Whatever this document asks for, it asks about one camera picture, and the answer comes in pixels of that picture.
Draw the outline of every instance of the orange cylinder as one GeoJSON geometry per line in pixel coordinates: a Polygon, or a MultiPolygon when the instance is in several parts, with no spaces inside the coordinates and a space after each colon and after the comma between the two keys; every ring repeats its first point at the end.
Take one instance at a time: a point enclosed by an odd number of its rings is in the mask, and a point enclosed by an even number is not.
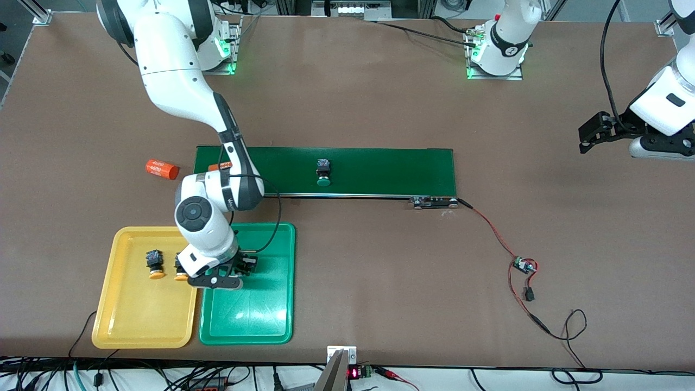
{"type": "Polygon", "coordinates": [[[145,170],[158,177],[174,180],[179,174],[179,167],[165,161],[150,159],[145,165],[145,170]]]}

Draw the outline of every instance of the connector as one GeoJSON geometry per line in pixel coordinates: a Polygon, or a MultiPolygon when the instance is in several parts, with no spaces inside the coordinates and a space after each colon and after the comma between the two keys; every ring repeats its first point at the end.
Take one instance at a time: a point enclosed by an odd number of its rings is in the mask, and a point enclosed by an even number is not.
{"type": "Polygon", "coordinates": [[[524,288],[523,296],[526,299],[526,301],[536,300],[536,296],[533,294],[533,288],[531,287],[524,288]]]}
{"type": "Polygon", "coordinates": [[[395,380],[398,376],[384,367],[373,367],[374,373],[381,375],[388,380],[395,380]]]}
{"type": "Polygon", "coordinates": [[[282,387],[282,382],[280,381],[280,375],[276,373],[272,374],[272,381],[274,384],[273,391],[285,391],[285,388],[282,387]]]}
{"type": "Polygon", "coordinates": [[[92,385],[95,387],[99,387],[102,384],[104,384],[104,375],[97,372],[97,374],[94,375],[94,381],[92,382],[92,385]]]}
{"type": "Polygon", "coordinates": [[[485,30],[468,29],[466,30],[466,35],[469,37],[485,38],[485,30]]]}

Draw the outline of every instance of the metal bracket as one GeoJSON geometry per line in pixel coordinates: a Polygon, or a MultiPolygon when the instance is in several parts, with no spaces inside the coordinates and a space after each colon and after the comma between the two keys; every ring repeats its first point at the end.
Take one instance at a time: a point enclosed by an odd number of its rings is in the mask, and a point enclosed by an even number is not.
{"type": "Polygon", "coordinates": [[[550,10],[548,10],[547,13],[543,13],[543,16],[545,16],[543,20],[546,22],[551,22],[557,19],[557,14],[559,14],[560,11],[562,11],[562,8],[564,8],[566,3],[567,0],[557,0],[555,5],[550,10]]]}
{"type": "Polygon", "coordinates": [[[46,17],[45,21],[42,21],[41,19],[34,17],[34,20],[31,22],[34,26],[48,26],[51,23],[51,20],[53,19],[53,11],[51,10],[46,10],[46,17]]]}
{"type": "Polygon", "coordinates": [[[357,346],[328,346],[326,349],[326,362],[329,362],[336,351],[347,351],[348,364],[357,364],[357,346]]]}
{"type": "Polygon", "coordinates": [[[489,74],[482,70],[482,68],[471,61],[471,57],[477,55],[476,51],[479,50],[482,41],[484,40],[485,32],[482,31],[483,26],[476,26],[475,30],[469,30],[470,34],[466,32],[463,34],[464,42],[475,43],[476,47],[466,46],[466,78],[471,80],[523,80],[523,75],[521,73],[521,63],[516,66],[516,69],[504,76],[496,76],[489,74]]]}
{"type": "Polygon", "coordinates": [[[235,74],[236,73],[236,61],[239,57],[239,46],[241,39],[241,25],[244,22],[244,17],[239,18],[239,23],[229,23],[229,33],[226,31],[222,36],[223,40],[228,40],[229,42],[223,41],[220,46],[222,50],[229,52],[229,57],[227,57],[218,66],[211,70],[203,71],[203,74],[235,74]]]}
{"type": "Polygon", "coordinates": [[[444,208],[458,208],[459,202],[454,197],[424,197],[421,195],[416,195],[410,197],[411,204],[413,204],[413,209],[444,209],[444,208]]]}
{"type": "Polygon", "coordinates": [[[669,11],[661,19],[654,21],[656,35],[660,37],[673,37],[673,27],[678,23],[673,12],[669,11]]]}

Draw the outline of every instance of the red wire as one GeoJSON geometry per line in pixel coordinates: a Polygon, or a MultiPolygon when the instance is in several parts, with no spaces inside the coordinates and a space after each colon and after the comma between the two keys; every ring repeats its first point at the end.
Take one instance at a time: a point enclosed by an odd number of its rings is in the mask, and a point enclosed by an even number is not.
{"type": "Polygon", "coordinates": [[[538,273],[538,262],[532,260],[531,258],[526,258],[525,261],[533,263],[533,267],[536,269],[536,271],[531,273],[531,275],[528,276],[528,278],[526,279],[526,287],[531,287],[531,279],[533,279],[533,276],[535,276],[536,273],[538,273]]]}
{"type": "Polygon", "coordinates": [[[519,303],[521,308],[527,313],[530,314],[528,308],[526,308],[526,304],[523,303],[523,300],[521,300],[521,297],[516,293],[516,290],[514,289],[514,286],[512,285],[512,267],[514,267],[514,261],[509,264],[509,268],[507,269],[507,281],[509,282],[509,290],[512,291],[512,294],[514,295],[514,298],[516,299],[516,302],[519,303]]]}
{"type": "MultiPolygon", "coordinates": [[[[530,314],[531,312],[528,310],[528,308],[526,308],[526,304],[524,304],[523,300],[521,300],[521,297],[516,293],[516,290],[514,289],[514,285],[512,284],[512,268],[514,267],[514,261],[516,260],[516,254],[514,254],[514,251],[511,250],[511,248],[509,247],[509,245],[507,244],[505,239],[502,237],[502,234],[499,231],[497,231],[497,228],[495,227],[495,225],[487,217],[485,217],[485,215],[481,211],[477,210],[476,208],[471,208],[471,209],[476,214],[478,214],[478,216],[482,217],[487,222],[487,225],[490,226],[490,228],[492,229],[492,232],[495,234],[497,241],[499,241],[500,244],[502,245],[502,247],[504,247],[505,250],[509,253],[509,255],[512,256],[513,260],[511,263],[509,263],[509,268],[507,270],[507,282],[509,283],[509,290],[512,291],[512,294],[514,295],[514,299],[521,306],[521,308],[524,310],[524,312],[526,312],[527,314],[530,314]]],[[[526,261],[532,262],[534,264],[534,267],[536,268],[536,271],[531,276],[529,276],[529,278],[526,280],[526,286],[528,287],[529,284],[531,283],[531,278],[533,278],[533,276],[535,276],[536,273],[538,272],[538,262],[536,262],[535,260],[532,260],[530,258],[527,258],[526,261]]]]}
{"type": "Polygon", "coordinates": [[[495,228],[495,225],[487,217],[485,217],[485,215],[481,211],[477,210],[476,208],[472,208],[472,209],[475,213],[478,214],[478,216],[482,217],[487,222],[487,225],[490,226],[490,228],[492,229],[492,232],[495,234],[495,237],[497,238],[497,241],[500,242],[502,247],[504,247],[505,250],[507,250],[507,252],[512,256],[512,258],[516,258],[516,254],[514,254],[514,252],[511,250],[511,248],[509,248],[509,245],[504,240],[504,238],[502,238],[502,235],[500,234],[500,232],[497,231],[497,228],[495,228]]]}
{"type": "Polygon", "coordinates": [[[415,388],[417,391],[420,391],[420,389],[418,388],[417,385],[414,385],[413,383],[410,383],[409,381],[405,380],[404,378],[402,378],[402,377],[400,377],[400,376],[399,376],[396,380],[397,380],[397,381],[400,381],[400,382],[402,382],[402,383],[410,384],[410,385],[411,385],[413,388],[415,388]]]}

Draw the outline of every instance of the teal cable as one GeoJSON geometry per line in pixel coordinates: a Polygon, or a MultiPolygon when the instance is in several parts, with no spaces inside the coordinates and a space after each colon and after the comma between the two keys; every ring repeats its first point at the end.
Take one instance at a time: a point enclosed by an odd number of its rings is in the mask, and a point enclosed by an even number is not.
{"type": "Polygon", "coordinates": [[[75,379],[77,380],[77,385],[80,386],[80,390],[87,391],[87,389],[85,388],[85,385],[82,384],[82,379],[80,378],[80,373],[77,372],[77,360],[75,360],[75,362],[72,363],[72,371],[75,373],[75,379]]]}

